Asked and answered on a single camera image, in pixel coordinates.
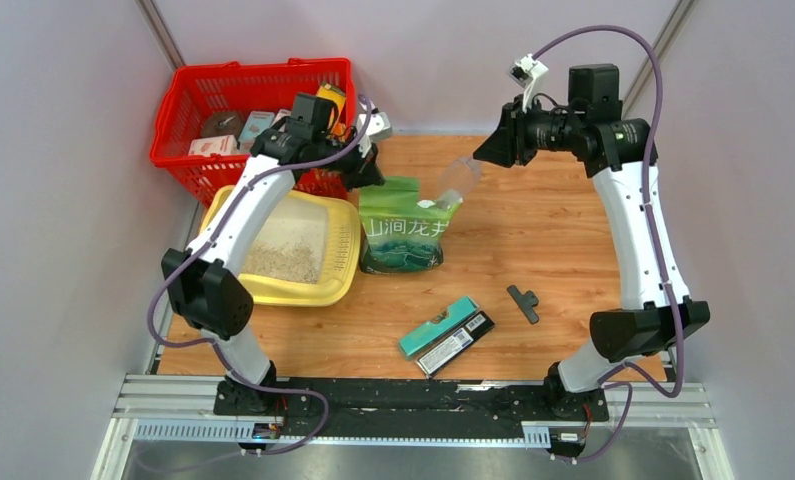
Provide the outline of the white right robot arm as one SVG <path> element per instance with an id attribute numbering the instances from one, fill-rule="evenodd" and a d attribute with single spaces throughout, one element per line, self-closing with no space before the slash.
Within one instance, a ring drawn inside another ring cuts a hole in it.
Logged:
<path id="1" fill-rule="evenodd" d="M 598 389 L 633 360 L 685 340 L 710 319 L 707 302 L 692 299 L 673 257 L 658 194 L 657 153 L 650 125 L 624 119 L 619 70 L 613 64 L 575 66 L 568 102 L 542 107 L 539 86 L 548 69 L 526 56 L 509 69 L 523 91 L 505 104 L 496 130 L 474 152 L 501 167 L 527 165 L 540 150 L 568 152 L 584 166 L 610 225 L 621 282 L 616 309 L 589 320 L 590 338 L 548 373 L 543 391 L 552 416 L 571 417 L 583 392 Z"/>

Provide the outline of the clear plastic litter scoop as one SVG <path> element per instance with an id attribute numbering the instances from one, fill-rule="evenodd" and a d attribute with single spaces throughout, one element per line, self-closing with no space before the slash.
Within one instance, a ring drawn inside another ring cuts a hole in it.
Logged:
<path id="1" fill-rule="evenodd" d="M 482 163 L 472 157 L 460 157 L 450 163 L 438 177 L 434 206 L 443 210 L 461 204 L 482 177 Z"/>

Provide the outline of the green cat litter bag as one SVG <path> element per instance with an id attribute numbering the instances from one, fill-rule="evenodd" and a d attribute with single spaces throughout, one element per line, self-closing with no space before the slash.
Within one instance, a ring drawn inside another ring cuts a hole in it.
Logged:
<path id="1" fill-rule="evenodd" d="M 436 200 L 422 199 L 420 187 L 415 177 L 390 176 L 382 185 L 360 190 L 362 272 L 416 273 L 444 262 L 441 240 L 463 197 L 448 190 Z"/>

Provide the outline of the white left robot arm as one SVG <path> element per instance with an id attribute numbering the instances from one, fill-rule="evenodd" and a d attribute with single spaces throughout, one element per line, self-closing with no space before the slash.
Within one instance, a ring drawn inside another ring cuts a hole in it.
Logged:
<path id="1" fill-rule="evenodd" d="M 364 95 L 347 140 L 332 134 L 336 104 L 312 94 L 296 95 L 291 112 L 259 134 L 238 182 L 209 226 L 183 250 L 169 249 L 161 259 L 162 286 L 147 315 L 161 298 L 200 334 L 197 344 L 215 351 L 240 401 L 264 415 L 277 405 L 284 389 L 275 369 L 249 328 L 252 295 L 239 281 L 250 244 L 299 177 L 312 169 L 339 173 L 348 190 L 380 185 L 377 143 L 392 133 L 391 122 Z"/>

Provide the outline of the black bag sealing clip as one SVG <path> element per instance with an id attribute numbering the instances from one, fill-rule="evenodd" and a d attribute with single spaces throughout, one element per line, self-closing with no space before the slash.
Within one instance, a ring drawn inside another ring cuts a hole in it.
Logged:
<path id="1" fill-rule="evenodd" d="M 521 291 L 516 285 L 509 285 L 507 287 L 507 292 L 519 310 L 525 316 L 527 321 L 531 325 L 538 324 L 540 317 L 536 311 L 536 308 L 539 305 L 539 299 L 537 295 L 531 290 Z"/>

